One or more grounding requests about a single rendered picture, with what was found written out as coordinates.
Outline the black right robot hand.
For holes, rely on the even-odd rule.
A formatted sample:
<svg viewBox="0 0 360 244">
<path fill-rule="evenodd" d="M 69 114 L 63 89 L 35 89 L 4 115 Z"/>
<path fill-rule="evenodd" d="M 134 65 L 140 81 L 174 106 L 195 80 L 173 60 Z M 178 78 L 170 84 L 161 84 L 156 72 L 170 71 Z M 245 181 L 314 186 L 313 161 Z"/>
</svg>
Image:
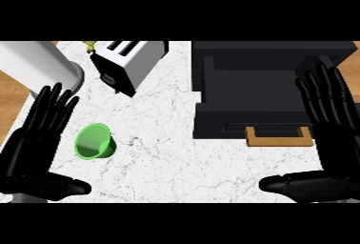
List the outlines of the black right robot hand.
<svg viewBox="0 0 360 244">
<path fill-rule="evenodd" d="M 264 192 L 296 203 L 356 199 L 360 201 L 360 115 L 345 79 L 335 67 L 316 64 L 295 79 L 313 124 L 320 171 L 264 177 Z"/>
</svg>

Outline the white cylindrical appliance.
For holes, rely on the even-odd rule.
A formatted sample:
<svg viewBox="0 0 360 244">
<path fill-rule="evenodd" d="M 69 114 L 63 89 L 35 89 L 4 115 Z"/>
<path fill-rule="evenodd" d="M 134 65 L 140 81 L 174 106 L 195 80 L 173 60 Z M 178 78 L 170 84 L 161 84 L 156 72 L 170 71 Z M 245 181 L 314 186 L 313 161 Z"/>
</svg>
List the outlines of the white cylindrical appliance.
<svg viewBox="0 0 360 244">
<path fill-rule="evenodd" d="M 0 70 L 37 96 L 44 86 L 62 83 L 62 89 L 77 93 L 84 71 L 69 61 L 50 41 L 0 41 Z"/>
</svg>

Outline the dark grey open drawer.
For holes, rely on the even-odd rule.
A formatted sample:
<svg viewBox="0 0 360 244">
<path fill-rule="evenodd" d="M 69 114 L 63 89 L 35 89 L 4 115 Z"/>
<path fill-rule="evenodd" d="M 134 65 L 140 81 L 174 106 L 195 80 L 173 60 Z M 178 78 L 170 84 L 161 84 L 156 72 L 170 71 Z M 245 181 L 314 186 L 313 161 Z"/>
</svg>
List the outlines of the dark grey open drawer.
<svg viewBox="0 0 360 244">
<path fill-rule="evenodd" d="M 295 137 L 311 126 L 295 78 L 316 72 L 319 62 L 335 66 L 329 56 L 310 56 L 292 71 L 217 71 L 206 56 L 193 139 L 243 139 L 246 127 L 260 137 Z"/>
</svg>

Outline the silver toaster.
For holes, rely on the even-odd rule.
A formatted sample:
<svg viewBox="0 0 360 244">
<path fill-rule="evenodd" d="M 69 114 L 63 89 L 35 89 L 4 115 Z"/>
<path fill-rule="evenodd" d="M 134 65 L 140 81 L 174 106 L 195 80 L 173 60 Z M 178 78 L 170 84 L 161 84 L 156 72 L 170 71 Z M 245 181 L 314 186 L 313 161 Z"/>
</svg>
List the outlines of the silver toaster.
<svg viewBox="0 0 360 244">
<path fill-rule="evenodd" d="M 90 55 L 102 81 L 130 97 L 159 60 L 168 53 L 167 41 L 108 41 Z"/>
</svg>

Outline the dark grey cabinet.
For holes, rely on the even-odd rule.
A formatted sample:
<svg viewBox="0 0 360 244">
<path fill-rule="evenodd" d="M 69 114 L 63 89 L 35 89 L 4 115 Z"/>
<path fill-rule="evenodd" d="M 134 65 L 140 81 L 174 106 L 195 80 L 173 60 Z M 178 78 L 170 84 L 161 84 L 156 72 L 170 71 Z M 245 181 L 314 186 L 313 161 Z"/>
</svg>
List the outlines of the dark grey cabinet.
<svg viewBox="0 0 360 244">
<path fill-rule="evenodd" d="M 201 91 L 206 56 L 214 58 L 220 71 L 292 71 L 311 56 L 327 56 L 338 66 L 356 51 L 353 41 L 193 41 L 193 91 Z"/>
</svg>

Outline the small yellow object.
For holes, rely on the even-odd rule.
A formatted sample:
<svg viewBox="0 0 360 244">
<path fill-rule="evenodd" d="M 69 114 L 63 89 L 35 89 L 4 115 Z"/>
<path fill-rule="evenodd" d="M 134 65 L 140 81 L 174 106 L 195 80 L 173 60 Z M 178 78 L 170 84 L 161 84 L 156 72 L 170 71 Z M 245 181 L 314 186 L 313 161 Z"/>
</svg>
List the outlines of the small yellow object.
<svg viewBox="0 0 360 244">
<path fill-rule="evenodd" d="M 96 52 L 94 45 L 97 41 L 81 41 L 86 44 L 87 48 L 87 53 Z"/>
</svg>

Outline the green cup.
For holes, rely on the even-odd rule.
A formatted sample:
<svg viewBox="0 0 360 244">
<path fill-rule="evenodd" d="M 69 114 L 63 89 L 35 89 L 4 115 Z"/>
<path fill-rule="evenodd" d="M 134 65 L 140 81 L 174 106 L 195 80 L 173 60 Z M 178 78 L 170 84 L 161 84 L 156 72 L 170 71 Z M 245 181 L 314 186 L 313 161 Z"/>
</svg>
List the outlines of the green cup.
<svg viewBox="0 0 360 244">
<path fill-rule="evenodd" d="M 93 160 L 111 157 L 115 150 L 116 144 L 108 126 L 93 123 L 84 127 L 75 137 L 75 155 L 83 160 Z"/>
</svg>

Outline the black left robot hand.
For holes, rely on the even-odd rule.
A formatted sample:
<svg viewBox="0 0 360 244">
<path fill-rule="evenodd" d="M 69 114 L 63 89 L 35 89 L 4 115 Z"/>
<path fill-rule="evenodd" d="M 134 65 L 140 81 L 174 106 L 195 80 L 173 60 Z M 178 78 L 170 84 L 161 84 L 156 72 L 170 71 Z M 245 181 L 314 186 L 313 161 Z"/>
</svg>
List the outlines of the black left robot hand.
<svg viewBox="0 0 360 244">
<path fill-rule="evenodd" d="M 43 87 L 0 152 L 0 193 L 22 193 L 50 201 L 90 194 L 87 182 L 49 171 L 77 102 L 60 83 Z"/>
</svg>

